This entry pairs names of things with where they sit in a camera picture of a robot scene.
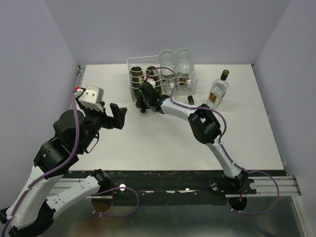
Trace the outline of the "green wine bottle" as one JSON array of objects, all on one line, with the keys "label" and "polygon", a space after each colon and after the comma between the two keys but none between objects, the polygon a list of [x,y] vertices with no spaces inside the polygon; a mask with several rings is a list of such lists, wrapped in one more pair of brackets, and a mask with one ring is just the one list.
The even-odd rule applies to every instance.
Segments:
[{"label": "green wine bottle", "polygon": [[130,70],[131,74],[131,90],[133,99],[139,98],[139,86],[144,83],[143,70],[141,67],[132,67]]}]

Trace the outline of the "dark wine bottle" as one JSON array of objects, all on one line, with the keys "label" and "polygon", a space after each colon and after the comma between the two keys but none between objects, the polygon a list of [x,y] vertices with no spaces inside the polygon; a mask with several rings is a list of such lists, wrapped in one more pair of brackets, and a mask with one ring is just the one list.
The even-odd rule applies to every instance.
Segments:
[{"label": "dark wine bottle", "polygon": [[161,80],[158,75],[158,70],[152,71],[153,69],[155,69],[155,66],[149,66],[146,69],[146,74],[149,75],[149,78],[155,80],[156,87],[154,89],[159,95],[162,95]]}]

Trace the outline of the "clear tall bottle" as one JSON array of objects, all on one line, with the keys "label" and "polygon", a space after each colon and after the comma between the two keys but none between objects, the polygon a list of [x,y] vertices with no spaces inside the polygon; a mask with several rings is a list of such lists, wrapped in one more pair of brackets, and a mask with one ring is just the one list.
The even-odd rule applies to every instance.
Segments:
[{"label": "clear tall bottle", "polygon": [[170,96],[172,91],[174,97],[182,94],[180,85],[176,84],[176,77],[174,75],[164,75],[163,89],[168,96]]}]

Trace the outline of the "clear square bottle brown label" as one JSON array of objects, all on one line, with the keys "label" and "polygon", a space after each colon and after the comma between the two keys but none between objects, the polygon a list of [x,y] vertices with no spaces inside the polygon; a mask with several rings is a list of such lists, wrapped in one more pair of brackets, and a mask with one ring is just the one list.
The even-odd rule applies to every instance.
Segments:
[{"label": "clear square bottle brown label", "polygon": [[179,78],[179,84],[180,84],[180,86],[185,86],[185,85],[187,85],[187,80],[188,80],[187,77],[181,77],[181,78]]}]

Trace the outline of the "round clear bottle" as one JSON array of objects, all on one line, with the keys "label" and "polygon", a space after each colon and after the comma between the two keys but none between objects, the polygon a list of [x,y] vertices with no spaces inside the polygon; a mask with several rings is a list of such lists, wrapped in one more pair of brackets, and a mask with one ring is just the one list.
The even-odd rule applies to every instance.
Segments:
[{"label": "round clear bottle", "polygon": [[162,51],[159,54],[159,64],[160,64],[160,71],[162,77],[164,79],[164,75],[174,75],[176,72],[176,61],[175,61],[175,54],[171,50]]},{"label": "round clear bottle", "polygon": [[190,79],[190,75],[194,70],[194,64],[191,59],[191,53],[187,48],[178,49],[175,52],[175,59],[177,62],[177,72],[178,76],[187,77]]}]

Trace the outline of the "clear flask bottle black cap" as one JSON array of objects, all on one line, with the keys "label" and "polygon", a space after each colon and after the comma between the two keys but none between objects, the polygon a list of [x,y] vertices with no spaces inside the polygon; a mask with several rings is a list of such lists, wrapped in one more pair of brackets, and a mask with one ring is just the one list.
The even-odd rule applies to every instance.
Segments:
[{"label": "clear flask bottle black cap", "polygon": [[225,94],[227,93],[227,90],[229,88],[227,77],[229,73],[230,72],[228,70],[224,70],[221,76],[213,82],[206,101],[207,105],[210,108],[216,109],[222,102]]}]

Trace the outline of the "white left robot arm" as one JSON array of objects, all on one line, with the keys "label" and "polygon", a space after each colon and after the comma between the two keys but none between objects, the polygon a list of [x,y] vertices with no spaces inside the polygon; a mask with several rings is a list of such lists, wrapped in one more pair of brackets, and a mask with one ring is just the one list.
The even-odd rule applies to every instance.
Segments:
[{"label": "white left robot arm", "polygon": [[87,196],[104,195],[109,191],[110,178],[97,169],[77,185],[49,196],[54,185],[78,161],[78,156],[87,152],[100,129],[123,128],[127,108],[119,108],[113,103],[110,108],[112,116],[106,115],[104,108],[78,111],[73,106],[59,117],[53,125],[55,136],[42,144],[17,200],[0,211],[0,221],[4,224],[1,236],[38,237],[70,206]]}]

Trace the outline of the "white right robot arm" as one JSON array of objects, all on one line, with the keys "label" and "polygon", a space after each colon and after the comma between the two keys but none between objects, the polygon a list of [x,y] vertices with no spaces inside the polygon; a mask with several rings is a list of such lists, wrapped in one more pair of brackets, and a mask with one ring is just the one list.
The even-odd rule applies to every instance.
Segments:
[{"label": "white right robot arm", "polygon": [[172,96],[159,95],[149,82],[140,85],[139,94],[139,99],[152,111],[175,116],[190,124],[196,140],[205,144],[220,163],[230,192],[237,194],[245,188],[247,171],[238,166],[225,150],[221,140],[224,132],[221,131],[221,125],[214,115],[218,114],[217,111],[206,104],[192,107],[174,100]]}]

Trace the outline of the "small black bottle cap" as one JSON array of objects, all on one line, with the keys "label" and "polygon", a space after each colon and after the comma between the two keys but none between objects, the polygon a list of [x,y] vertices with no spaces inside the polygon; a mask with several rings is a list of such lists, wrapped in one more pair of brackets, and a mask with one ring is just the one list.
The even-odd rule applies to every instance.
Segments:
[{"label": "small black bottle cap", "polygon": [[190,105],[193,105],[195,103],[194,99],[193,99],[193,97],[191,95],[188,96],[187,99],[188,99],[188,102],[189,102]]}]

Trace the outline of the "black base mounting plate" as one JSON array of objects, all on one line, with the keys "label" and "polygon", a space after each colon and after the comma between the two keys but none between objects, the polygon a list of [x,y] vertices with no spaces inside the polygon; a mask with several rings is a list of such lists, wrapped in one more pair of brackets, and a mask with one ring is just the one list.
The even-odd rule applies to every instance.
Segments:
[{"label": "black base mounting plate", "polygon": [[241,174],[236,179],[223,171],[89,171],[104,185],[106,202],[114,206],[224,205],[226,197],[255,194],[253,179]]}]

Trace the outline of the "aluminium rail frame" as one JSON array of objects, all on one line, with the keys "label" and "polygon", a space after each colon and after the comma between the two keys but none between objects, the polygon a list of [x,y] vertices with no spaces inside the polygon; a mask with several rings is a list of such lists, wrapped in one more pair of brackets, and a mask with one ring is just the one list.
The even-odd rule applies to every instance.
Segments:
[{"label": "aluminium rail frame", "polygon": [[[78,101],[73,98],[72,105],[76,106],[76,109],[78,111],[82,111],[84,109],[83,106],[81,106]],[[218,112],[214,114],[215,117],[218,119],[220,125],[221,125],[221,131],[226,132],[227,130],[227,122],[225,118]],[[281,177],[273,177],[270,174],[262,171],[262,170],[252,170],[248,171],[245,168],[243,168],[245,171],[247,171],[248,177],[253,179],[253,183],[250,184],[250,187],[252,189],[256,190],[255,194],[248,194],[243,195],[241,194],[238,198],[234,199],[231,195],[226,197],[226,203],[230,210],[235,213],[244,214],[245,208],[247,205],[247,197],[251,196],[258,196],[259,191],[261,188],[264,189],[264,194],[268,197],[280,197],[281,194],[287,194],[289,196],[295,195],[294,185],[291,184],[289,187],[286,187]],[[97,194],[91,195],[90,197],[96,198],[101,196],[102,194],[109,194],[109,190],[107,191],[101,191]]]}]

